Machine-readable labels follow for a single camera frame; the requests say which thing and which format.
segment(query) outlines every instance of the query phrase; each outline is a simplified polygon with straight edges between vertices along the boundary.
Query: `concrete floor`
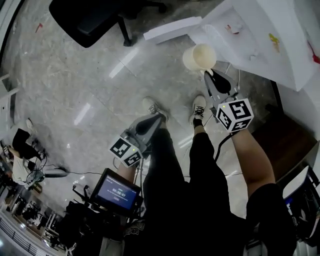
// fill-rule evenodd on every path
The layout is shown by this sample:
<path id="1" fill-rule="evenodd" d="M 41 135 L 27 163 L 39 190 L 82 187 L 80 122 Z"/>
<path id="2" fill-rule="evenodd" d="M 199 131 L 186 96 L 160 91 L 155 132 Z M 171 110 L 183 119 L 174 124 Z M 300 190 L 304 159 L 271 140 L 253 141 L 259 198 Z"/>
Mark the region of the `concrete floor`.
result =
<path id="1" fill-rule="evenodd" d="M 48 9 L 50 2 L 26 0 L 9 35 L 2 68 L 10 74 L 13 86 L 21 88 L 16 95 L 14 121 L 32 120 L 51 164 L 71 172 L 102 173 L 105 168 L 115 169 L 113 156 L 107 151 L 114 136 L 147 113 L 141 102 L 151 96 L 170 113 L 168 129 L 182 171 L 188 176 L 191 104 L 196 95 L 206 93 L 202 75 L 188 71 L 182 63 L 184 50 L 194 43 L 181 36 L 154 45 L 144 40 L 143 33 L 183 18 L 204 17 L 221 1 L 172 0 L 165 14 L 145 8 L 136 20 L 125 21 L 130 34 L 137 38 L 133 47 L 123 46 L 120 28 L 115 25 L 87 49 L 54 21 Z M 35 33 L 39 23 L 43 27 Z M 220 62 L 215 68 L 224 72 L 227 66 Z M 228 74 L 238 80 L 233 67 Z M 264 106 L 275 103 L 271 85 L 243 71 L 240 84 L 252 104 L 255 125 L 259 125 L 267 115 Z M 205 128 L 215 147 L 227 136 L 213 118 Z M 226 175 L 241 172 L 231 141 L 223 145 L 218 165 Z M 147 172 L 145 161 L 143 173 Z M 40 199 L 61 213 L 69 200 L 78 200 L 72 192 L 73 183 L 93 189 L 99 178 L 97 174 L 70 174 L 46 179 Z M 234 175 L 227 180 L 231 210 L 243 217 L 247 202 L 244 179 Z"/>

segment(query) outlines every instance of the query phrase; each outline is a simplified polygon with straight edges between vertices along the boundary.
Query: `black and white pattern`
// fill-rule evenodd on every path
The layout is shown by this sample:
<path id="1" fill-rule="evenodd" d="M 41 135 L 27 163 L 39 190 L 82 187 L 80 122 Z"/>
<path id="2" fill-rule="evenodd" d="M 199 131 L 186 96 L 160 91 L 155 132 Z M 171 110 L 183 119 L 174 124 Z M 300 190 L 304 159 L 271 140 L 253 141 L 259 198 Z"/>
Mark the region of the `black and white pattern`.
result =
<path id="1" fill-rule="evenodd" d="M 217 115 L 217 118 L 220 120 L 220 122 L 224 125 L 224 127 L 228 130 L 231 125 L 230 118 L 225 114 L 225 112 L 222 111 L 222 109 L 219 109 L 219 113 Z"/>
<path id="2" fill-rule="evenodd" d="M 141 159 L 141 155 L 139 154 L 139 152 L 136 152 L 131 156 L 129 156 L 127 159 L 125 159 L 124 162 L 126 163 L 127 166 L 131 166 L 132 164 L 139 161 L 140 159 Z"/>
<path id="3" fill-rule="evenodd" d="M 113 152 L 118 158 L 122 158 L 130 149 L 130 147 L 130 144 L 128 144 L 122 138 L 119 138 L 118 141 L 110 148 L 110 151 Z"/>
<path id="4" fill-rule="evenodd" d="M 235 119 L 251 117 L 250 111 L 244 100 L 229 103 L 229 106 Z"/>
<path id="5" fill-rule="evenodd" d="M 248 126 L 248 124 L 250 123 L 250 121 L 251 121 L 251 119 L 236 122 L 232 128 L 232 132 L 246 128 Z"/>

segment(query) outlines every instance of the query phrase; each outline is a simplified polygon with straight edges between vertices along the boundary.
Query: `metal railing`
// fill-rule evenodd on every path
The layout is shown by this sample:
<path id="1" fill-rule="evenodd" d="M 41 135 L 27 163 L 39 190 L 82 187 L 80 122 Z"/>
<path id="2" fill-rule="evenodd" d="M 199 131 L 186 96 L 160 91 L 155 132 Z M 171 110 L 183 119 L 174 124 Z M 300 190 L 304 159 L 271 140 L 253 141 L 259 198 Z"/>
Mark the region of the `metal railing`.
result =
<path id="1" fill-rule="evenodd" d="M 44 250 L 31 244 L 22 235 L 17 233 L 1 217 L 0 217 L 0 229 L 2 229 L 13 241 L 15 241 L 19 246 L 21 246 L 23 249 L 25 249 L 31 255 L 33 255 L 33 256 L 49 256 Z"/>

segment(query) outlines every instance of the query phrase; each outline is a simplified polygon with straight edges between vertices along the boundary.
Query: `office chair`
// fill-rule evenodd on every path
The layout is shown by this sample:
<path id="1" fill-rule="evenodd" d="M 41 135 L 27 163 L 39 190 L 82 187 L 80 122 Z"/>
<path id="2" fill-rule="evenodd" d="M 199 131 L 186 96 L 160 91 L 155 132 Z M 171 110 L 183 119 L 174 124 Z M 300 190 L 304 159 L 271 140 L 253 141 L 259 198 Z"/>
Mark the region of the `office chair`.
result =
<path id="1" fill-rule="evenodd" d="M 139 0 L 53 0 L 49 11 L 58 25 L 79 45 L 92 46 L 116 23 L 124 37 L 123 45 L 133 45 L 124 18 L 133 20 L 144 7 L 158 7 L 165 13 L 164 3 Z"/>

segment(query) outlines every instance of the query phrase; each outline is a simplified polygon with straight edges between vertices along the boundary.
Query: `black shirt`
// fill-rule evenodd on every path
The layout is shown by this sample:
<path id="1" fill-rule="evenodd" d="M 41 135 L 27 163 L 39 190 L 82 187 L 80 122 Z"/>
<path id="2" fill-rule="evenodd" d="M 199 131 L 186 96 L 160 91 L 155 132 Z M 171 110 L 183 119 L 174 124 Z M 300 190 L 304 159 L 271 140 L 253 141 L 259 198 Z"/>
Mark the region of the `black shirt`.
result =
<path id="1" fill-rule="evenodd" d="M 246 205 L 246 219 L 230 212 L 217 195 L 198 203 L 192 191 L 170 205 L 147 209 L 144 220 L 124 234 L 124 256 L 130 255 L 243 255 L 254 236 L 268 255 L 293 255 L 296 232 L 276 184 L 257 189 Z"/>

